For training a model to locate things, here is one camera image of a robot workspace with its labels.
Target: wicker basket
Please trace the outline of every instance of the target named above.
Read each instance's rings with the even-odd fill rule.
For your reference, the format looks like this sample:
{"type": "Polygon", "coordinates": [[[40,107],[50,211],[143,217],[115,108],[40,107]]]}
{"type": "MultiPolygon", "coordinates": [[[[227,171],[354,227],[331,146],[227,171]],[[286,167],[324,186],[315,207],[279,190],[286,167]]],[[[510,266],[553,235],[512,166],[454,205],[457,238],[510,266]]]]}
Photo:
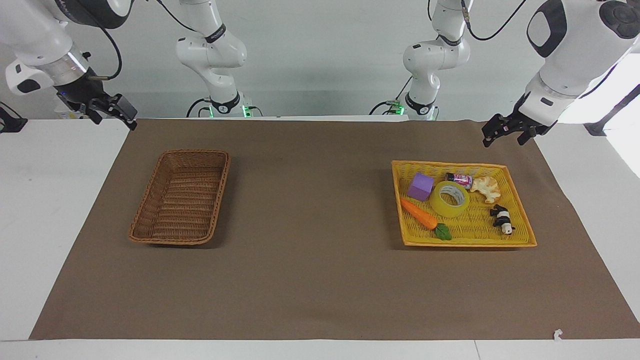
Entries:
{"type": "Polygon", "coordinates": [[[430,161],[392,161],[394,187],[400,231],[405,245],[440,247],[534,247],[536,237],[524,212],[515,185],[504,165],[437,163],[430,161]],[[513,234],[504,235],[500,228],[493,227],[494,219],[489,215],[493,205],[484,203],[484,196],[474,192],[470,194],[470,204],[462,215],[456,218],[444,218],[438,215],[429,202],[421,202],[407,196],[407,189],[417,172],[431,176],[436,183],[443,181],[445,173],[470,176],[492,176],[498,180],[502,195],[496,202],[509,209],[513,234]],[[408,212],[402,209],[400,198],[407,199],[436,216],[438,222],[445,223],[451,230],[453,240],[440,240],[433,231],[418,223],[408,212]]]}
{"type": "Polygon", "coordinates": [[[215,150],[160,156],[129,230],[136,243],[198,245],[213,237],[229,169],[215,150]]]}

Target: green indicator light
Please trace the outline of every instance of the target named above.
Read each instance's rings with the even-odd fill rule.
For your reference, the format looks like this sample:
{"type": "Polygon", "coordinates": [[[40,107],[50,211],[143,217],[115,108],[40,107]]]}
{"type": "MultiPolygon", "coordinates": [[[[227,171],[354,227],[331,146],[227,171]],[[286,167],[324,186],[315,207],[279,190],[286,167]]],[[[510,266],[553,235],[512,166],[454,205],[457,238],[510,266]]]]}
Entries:
{"type": "Polygon", "coordinates": [[[243,105],[242,106],[242,110],[244,111],[244,117],[252,117],[253,116],[251,114],[251,110],[249,109],[249,107],[243,105]]]}

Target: brown wicker basket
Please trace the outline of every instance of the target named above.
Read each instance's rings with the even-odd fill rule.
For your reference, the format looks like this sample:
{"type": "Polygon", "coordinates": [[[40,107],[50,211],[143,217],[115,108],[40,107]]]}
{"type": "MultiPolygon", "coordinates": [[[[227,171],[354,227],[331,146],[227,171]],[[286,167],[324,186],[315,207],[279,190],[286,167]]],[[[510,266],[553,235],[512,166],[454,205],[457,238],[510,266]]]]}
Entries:
{"type": "Polygon", "coordinates": [[[136,243],[199,245],[213,237],[230,158],[224,151],[160,156],[129,230],[136,243]]]}

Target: yellow wicker basket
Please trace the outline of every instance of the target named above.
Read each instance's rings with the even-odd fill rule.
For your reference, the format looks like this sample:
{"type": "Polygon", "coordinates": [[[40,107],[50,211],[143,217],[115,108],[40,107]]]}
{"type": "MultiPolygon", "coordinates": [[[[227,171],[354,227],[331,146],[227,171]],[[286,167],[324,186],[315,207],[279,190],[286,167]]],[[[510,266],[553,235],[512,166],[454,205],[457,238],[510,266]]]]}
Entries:
{"type": "Polygon", "coordinates": [[[457,164],[437,163],[430,161],[391,162],[396,189],[396,203],[400,219],[400,231],[405,245],[436,247],[534,247],[536,238],[524,212],[518,193],[504,165],[492,164],[457,164]],[[465,174],[470,176],[492,176],[498,180],[502,195],[496,204],[509,209],[511,223],[515,227],[513,234],[503,235],[499,227],[494,227],[494,218],[489,210],[493,204],[485,204],[485,197],[480,193],[470,193],[470,204],[465,212],[456,218],[441,217],[431,209],[428,201],[421,202],[407,196],[407,190],[417,173],[431,176],[435,183],[444,181],[445,173],[465,174]],[[402,209],[400,198],[408,199],[418,207],[436,216],[438,222],[445,223],[451,230],[452,240],[440,240],[433,231],[428,230],[408,212],[402,209]]]}

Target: white table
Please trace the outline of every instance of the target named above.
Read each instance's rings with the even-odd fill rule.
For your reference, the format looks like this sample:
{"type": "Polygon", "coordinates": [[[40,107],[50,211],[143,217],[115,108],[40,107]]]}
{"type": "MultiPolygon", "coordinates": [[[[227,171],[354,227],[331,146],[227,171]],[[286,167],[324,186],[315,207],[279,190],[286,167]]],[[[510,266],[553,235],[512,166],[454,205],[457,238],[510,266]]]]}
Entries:
{"type": "MultiPolygon", "coordinates": [[[[640,340],[554,342],[555,329],[549,329],[548,341],[24,341],[126,135],[118,120],[101,126],[32,120],[19,134],[0,135],[0,359],[85,359],[87,354],[97,359],[632,359],[640,354],[640,340]]],[[[633,235],[640,233],[640,179],[605,138],[589,136],[582,126],[558,125],[536,141],[640,318],[640,240],[633,235]]]]}

